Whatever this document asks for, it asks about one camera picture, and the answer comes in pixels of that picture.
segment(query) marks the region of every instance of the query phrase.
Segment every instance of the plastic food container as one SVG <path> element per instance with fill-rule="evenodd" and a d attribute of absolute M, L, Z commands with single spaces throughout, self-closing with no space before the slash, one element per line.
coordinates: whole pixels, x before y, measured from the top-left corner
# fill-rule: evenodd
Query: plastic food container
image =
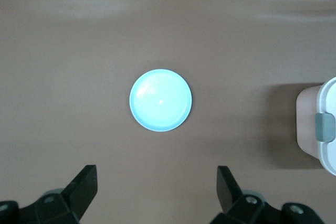
<path fill-rule="evenodd" d="M 303 90 L 297 98 L 297 138 L 300 148 L 318 158 L 336 175 L 336 77 Z"/>

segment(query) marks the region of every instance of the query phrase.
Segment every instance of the round plate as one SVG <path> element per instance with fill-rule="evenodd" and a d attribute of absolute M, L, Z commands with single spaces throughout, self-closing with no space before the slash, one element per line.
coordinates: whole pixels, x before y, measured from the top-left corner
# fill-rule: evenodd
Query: round plate
<path fill-rule="evenodd" d="M 177 73 L 155 69 L 143 74 L 133 85 L 130 107 L 134 118 L 151 131 L 170 131 L 188 117 L 191 91 Z"/>

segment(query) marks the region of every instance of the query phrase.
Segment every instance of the silver bolt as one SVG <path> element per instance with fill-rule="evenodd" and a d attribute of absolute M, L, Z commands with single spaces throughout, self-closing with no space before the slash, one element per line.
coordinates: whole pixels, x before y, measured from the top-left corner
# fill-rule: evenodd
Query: silver bolt
<path fill-rule="evenodd" d="M 250 203 L 250 204 L 253 204 L 253 205 L 255 205 L 256 203 L 258 203 L 257 199 L 254 198 L 254 197 L 252 197 L 252 196 L 247 196 L 247 197 L 246 197 L 246 201 L 247 201 L 248 203 Z"/>
<path fill-rule="evenodd" d="M 44 203 L 50 203 L 50 202 L 53 202 L 53 201 L 54 201 L 53 196 L 49 196 L 49 197 L 45 198 Z"/>
<path fill-rule="evenodd" d="M 4 204 L 4 205 L 0 206 L 0 212 L 5 211 L 7 208 L 8 208 L 7 204 Z"/>
<path fill-rule="evenodd" d="M 291 205 L 289 208 L 296 214 L 300 214 L 300 215 L 303 214 L 302 208 L 298 207 L 297 205 Z"/>

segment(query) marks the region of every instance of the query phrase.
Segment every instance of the white surface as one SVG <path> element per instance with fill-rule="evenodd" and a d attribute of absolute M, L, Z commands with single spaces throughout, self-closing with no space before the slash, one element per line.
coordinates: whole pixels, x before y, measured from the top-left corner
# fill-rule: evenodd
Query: white surface
<path fill-rule="evenodd" d="M 191 91 L 177 73 L 155 69 L 143 74 L 133 85 L 130 108 L 134 118 L 151 131 L 170 131 L 188 117 Z"/>
<path fill-rule="evenodd" d="M 315 114 L 330 113 L 336 117 L 336 77 L 323 86 L 303 90 L 297 98 L 297 140 L 300 148 L 318 158 L 323 167 L 336 175 L 336 141 L 319 142 L 315 136 Z"/>

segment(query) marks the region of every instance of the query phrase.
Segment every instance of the gray latch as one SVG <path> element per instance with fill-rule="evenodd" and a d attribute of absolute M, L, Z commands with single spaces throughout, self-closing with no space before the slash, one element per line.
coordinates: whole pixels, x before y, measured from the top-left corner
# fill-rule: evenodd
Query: gray latch
<path fill-rule="evenodd" d="M 320 142 L 331 142 L 336 137 L 335 117 L 329 113 L 317 113 L 315 115 L 315 134 Z"/>

